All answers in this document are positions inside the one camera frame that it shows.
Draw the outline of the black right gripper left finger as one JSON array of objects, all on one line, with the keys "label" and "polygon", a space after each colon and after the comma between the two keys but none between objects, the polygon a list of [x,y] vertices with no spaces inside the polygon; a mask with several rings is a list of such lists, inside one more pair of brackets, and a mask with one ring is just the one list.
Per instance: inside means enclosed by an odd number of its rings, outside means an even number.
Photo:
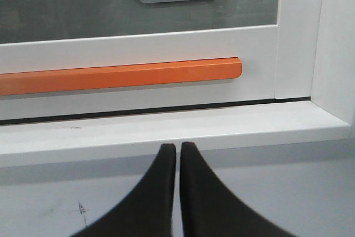
[{"label": "black right gripper left finger", "polygon": [[75,236],[172,236],[176,147],[162,144],[134,189]]}]

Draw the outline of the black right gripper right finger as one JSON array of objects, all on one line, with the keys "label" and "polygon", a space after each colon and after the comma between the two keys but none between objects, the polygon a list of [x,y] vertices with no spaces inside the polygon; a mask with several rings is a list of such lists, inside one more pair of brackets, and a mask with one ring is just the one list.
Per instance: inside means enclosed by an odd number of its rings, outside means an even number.
[{"label": "black right gripper right finger", "polygon": [[185,236],[291,236],[235,196],[193,142],[181,145],[180,203]]}]

